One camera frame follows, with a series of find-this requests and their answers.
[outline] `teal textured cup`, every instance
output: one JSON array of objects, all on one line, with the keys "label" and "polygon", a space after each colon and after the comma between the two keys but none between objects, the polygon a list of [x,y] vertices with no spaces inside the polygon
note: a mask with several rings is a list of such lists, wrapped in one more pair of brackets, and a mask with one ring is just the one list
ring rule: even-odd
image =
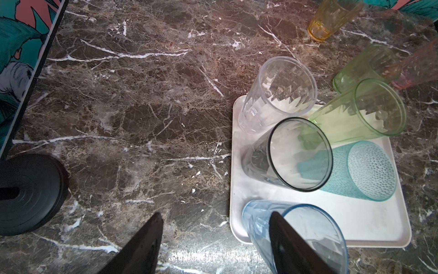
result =
[{"label": "teal textured cup", "polygon": [[[318,165],[315,155],[298,168],[301,176],[311,176],[306,165]],[[333,149],[333,171],[322,191],[371,201],[385,201],[396,190],[397,175],[388,155],[369,141],[359,141]]]}]

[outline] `black round base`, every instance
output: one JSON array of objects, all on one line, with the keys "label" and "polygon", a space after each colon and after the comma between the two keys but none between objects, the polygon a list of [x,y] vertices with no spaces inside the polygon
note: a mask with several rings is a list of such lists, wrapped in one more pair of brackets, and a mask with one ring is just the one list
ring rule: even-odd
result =
[{"label": "black round base", "polygon": [[0,235],[33,231],[61,208],[68,173],[48,155],[25,154],[0,163]]}]

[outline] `black cup rim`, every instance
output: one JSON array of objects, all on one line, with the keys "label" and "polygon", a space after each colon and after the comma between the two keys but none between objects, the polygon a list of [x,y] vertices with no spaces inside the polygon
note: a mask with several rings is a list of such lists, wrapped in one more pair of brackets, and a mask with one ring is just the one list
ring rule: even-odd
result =
[{"label": "black cup rim", "polygon": [[[308,125],[311,126],[311,127],[314,127],[315,130],[316,130],[316,132],[318,132],[318,133],[321,135],[322,139],[324,140],[324,143],[325,143],[326,146],[329,148],[328,151],[329,151],[329,153],[330,153],[330,157],[331,157],[331,159],[332,159],[332,161],[331,161],[332,164],[331,164],[331,167],[330,167],[330,171],[328,172],[328,176],[327,176],[327,178],[326,178],[322,183],[320,183],[319,185],[317,185],[317,186],[314,187],[314,188],[311,188],[311,189],[301,189],[301,188],[297,188],[297,187],[292,186],[291,184],[289,184],[288,182],[286,182],[286,181],[280,176],[280,174],[278,173],[277,169],[275,168],[274,163],[272,162],[272,158],[271,158],[271,139],[272,139],[272,135],[274,134],[275,130],[276,130],[281,124],[286,123],[286,122],[289,122],[289,121],[301,121],[301,122],[303,122],[303,123],[305,123],[305,124],[308,124]],[[325,136],[324,132],[323,132],[323,131],[322,131],[317,125],[315,125],[314,123],[310,122],[310,121],[307,120],[307,119],[304,119],[304,118],[301,118],[301,117],[288,117],[288,118],[283,119],[283,120],[281,120],[280,122],[278,122],[278,123],[272,128],[271,132],[269,133],[269,138],[268,138],[267,147],[268,147],[268,148],[267,148],[267,151],[268,151],[268,161],[269,161],[269,164],[271,165],[271,167],[272,167],[274,173],[277,175],[277,177],[278,177],[278,178],[279,178],[279,179],[280,179],[285,185],[289,186],[291,189],[294,189],[294,190],[297,190],[297,191],[300,191],[300,192],[312,192],[312,191],[318,190],[318,189],[322,188],[322,187],[327,183],[327,181],[330,179],[330,176],[332,175],[332,171],[333,171],[333,150],[332,150],[332,146],[330,145],[330,142],[329,142],[329,140],[327,139],[327,137]]]}]

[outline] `white tray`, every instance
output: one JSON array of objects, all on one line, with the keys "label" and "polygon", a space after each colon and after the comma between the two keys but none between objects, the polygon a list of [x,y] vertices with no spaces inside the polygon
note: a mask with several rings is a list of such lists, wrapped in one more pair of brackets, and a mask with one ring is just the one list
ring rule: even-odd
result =
[{"label": "white tray", "polygon": [[[402,248],[409,244],[412,233],[398,176],[395,194],[384,202],[344,197],[321,190],[299,192],[249,178],[242,170],[241,155],[262,133],[247,134],[239,127],[237,118],[245,97],[243,95],[234,102],[231,151],[230,226],[239,241],[252,244],[241,222],[245,204],[253,199],[271,199],[308,203],[324,209],[341,228],[348,247]],[[320,107],[315,105],[303,117],[308,117]],[[371,141],[385,150],[396,167],[389,138],[381,137]]]}]

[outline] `cup rim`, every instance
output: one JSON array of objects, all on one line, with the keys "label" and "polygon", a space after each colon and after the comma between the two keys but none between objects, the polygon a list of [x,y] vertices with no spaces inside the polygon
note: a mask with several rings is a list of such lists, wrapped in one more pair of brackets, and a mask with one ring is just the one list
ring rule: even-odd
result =
[{"label": "cup rim", "polygon": [[[277,169],[275,168],[275,165],[272,161],[272,157],[271,157],[271,139],[272,136],[274,135],[275,130],[283,123],[289,122],[289,121],[300,121],[302,123],[305,123],[307,125],[309,125],[310,127],[312,127],[322,138],[322,140],[324,141],[325,147],[327,148],[327,152],[328,152],[328,163],[329,163],[329,171],[325,174],[325,177],[321,180],[321,182],[319,183],[319,185],[310,188],[310,189],[301,189],[301,188],[297,188],[295,186],[292,186],[291,184],[289,184],[288,182],[286,182],[286,180],[284,180],[280,174],[278,173]],[[330,176],[332,175],[332,171],[333,171],[333,151],[332,151],[332,146],[330,145],[329,140],[327,139],[327,137],[325,136],[324,132],[314,123],[310,122],[307,119],[301,118],[301,117],[288,117],[286,119],[281,120],[280,122],[278,122],[271,130],[271,132],[269,133],[269,138],[268,138],[268,144],[267,144],[267,151],[268,151],[268,161],[269,164],[272,167],[272,170],[274,171],[274,173],[277,175],[277,177],[288,187],[300,191],[300,192],[312,192],[315,191],[317,189],[320,189],[321,187],[323,187],[327,181],[330,179]]]},{"label": "cup rim", "polygon": [[[275,107],[275,106],[274,106],[274,105],[268,100],[268,98],[267,98],[266,95],[265,95],[265,89],[261,86],[261,72],[264,71],[264,70],[266,69],[266,67],[268,66],[268,64],[270,64],[271,62],[274,62],[274,61],[278,61],[278,60],[285,60],[285,61],[288,61],[288,62],[294,63],[295,65],[299,66],[299,67],[305,72],[305,74],[306,74],[307,77],[310,78],[310,81],[311,81],[311,83],[312,83],[312,87],[313,87],[313,90],[314,90],[314,91],[313,91],[314,98],[312,99],[311,104],[309,104],[309,106],[308,106],[306,109],[304,109],[304,110],[302,110],[302,111],[300,111],[300,112],[290,113],[290,112],[285,112],[285,111],[283,111],[283,110],[281,110],[281,109]],[[262,93],[261,93],[261,97],[263,98],[263,101],[264,101],[264,102],[267,102],[267,103],[268,103],[268,104],[269,104],[269,105],[270,105],[275,111],[277,111],[277,112],[279,112],[279,113],[281,113],[281,114],[287,115],[287,116],[290,116],[290,115],[301,116],[301,115],[307,113],[307,112],[310,111],[310,110],[312,109],[312,107],[316,104],[316,99],[318,98],[318,86],[316,85],[316,80],[315,80],[315,78],[313,77],[313,75],[312,75],[312,73],[310,72],[310,70],[309,70],[304,64],[302,64],[300,61],[298,61],[297,59],[294,59],[294,58],[292,58],[292,57],[289,57],[289,56],[275,56],[275,57],[272,57],[272,58],[268,59],[268,60],[267,60],[262,66],[261,66],[261,68],[260,68],[260,70],[259,70],[259,72],[258,72],[258,74],[257,74],[257,85],[258,85],[258,88],[262,91]]]},{"label": "cup rim", "polygon": [[326,217],[329,220],[330,223],[332,223],[332,225],[334,226],[336,232],[338,232],[338,235],[343,240],[342,248],[343,248],[343,251],[344,251],[344,258],[346,260],[346,265],[344,265],[345,269],[344,269],[344,272],[341,273],[341,274],[348,273],[348,248],[347,248],[347,243],[345,241],[344,234],[342,234],[341,228],[338,226],[336,221],[330,216],[330,214],[328,214],[325,210],[323,210],[322,208],[320,208],[318,206],[314,206],[314,205],[311,205],[311,204],[308,204],[308,203],[299,203],[297,205],[291,206],[288,209],[286,209],[283,212],[283,214],[281,214],[281,217],[286,219],[285,217],[286,217],[287,214],[289,214],[292,210],[300,208],[300,207],[309,207],[309,208],[312,208],[312,209],[314,209],[316,211],[319,211],[322,215],[324,215],[324,217]]},{"label": "cup rim", "polygon": [[[357,94],[357,90],[359,89],[359,86],[360,86],[361,84],[363,84],[364,82],[375,82],[375,83],[379,84],[379,85],[382,86],[386,91],[388,91],[389,94],[391,94],[391,96],[392,96],[392,97],[396,100],[396,102],[398,103],[399,110],[400,110],[400,114],[401,114],[401,116],[402,116],[402,121],[400,122],[399,129],[398,129],[397,131],[395,131],[395,133],[388,134],[388,133],[384,133],[384,132],[380,132],[380,131],[378,131],[377,129],[373,128],[373,127],[372,127],[372,126],[371,126],[371,125],[365,120],[365,118],[362,116],[362,114],[360,114],[360,111],[359,111],[359,109],[358,109],[358,107],[357,107],[356,94]],[[358,115],[358,117],[360,118],[360,120],[364,123],[364,125],[366,125],[367,128],[369,128],[371,131],[377,133],[378,135],[383,135],[383,136],[391,137],[391,136],[395,136],[395,135],[401,133],[401,132],[405,129],[405,127],[406,127],[406,122],[407,122],[407,119],[406,119],[406,108],[405,108],[405,104],[403,103],[402,99],[401,99],[400,96],[397,94],[397,92],[396,92],[396,91],[395,91],[390,85],[388,85],[388,84],[386,84],[386,83],[384,83],[384,82],[382,82],[382,81],[380,81],[380,80],[372,79],[372,78],[362,80],[362,81],[359,82],[359,84],[357,84],[356,88],[354,89],[353,101],[354,101],[354,108],[355,108],[356,114]]]},{"label": "cup rim", "polygon": [[348,163],[348,159],[349,159],[349,157],[350,157],[350,153],[351,153],[351,151],[352,151],[353,148],[354,148],[356,145],[358,145],[359,143],[367,143],[367,144],[371,143],[371,144],[373,144],[375,147],[380,148],[380,150],[381,150],[381,151],[383,152],[383,154],[386,156],[387,160],[391,163],[391,166],[392,166],[392,168],[394,169],[394,174],[395,174],[395,177],[396,177],[396,183],[394,184],[394,188],[393,188],[393,190],[392,190],[391,195],[389,195],[386,199],[373,199],[373,198],[371,198],[370,196],[368,196],[367,194],[365,194],[360,188],[357,187],[356,183],[353,181],[353,178],[351,177],[350,168],[347,166],[348,176],[350,177],[351,181],[353,181],[353,185],[354,185],[354,187],[355,187],[360,193],[362,193],[365,197],[367,197],[370,201],[374,201],[374,202],[384,202],[384,201],[388,200],[389,198],[391,198],[391,197],[394,195],[394,193],[396,192],[396,189],[397,189],[397,170],[395,169],[394,165],[393,165],[392,162],[391,162],[391,159],[388,157],[388,155],[386,154],[386,152],[385,152],[385,151],[384,151],[384,150],[383,150],[378,144],[376,144],[375,142],[371,142],[371,141],[367,141],[367,140],[364,140],[364,141],[357,141],[357,142],[352,143],[353,145],[350,147],[350,149],[348,150],[348,153],[347,153],[347,163]]}]

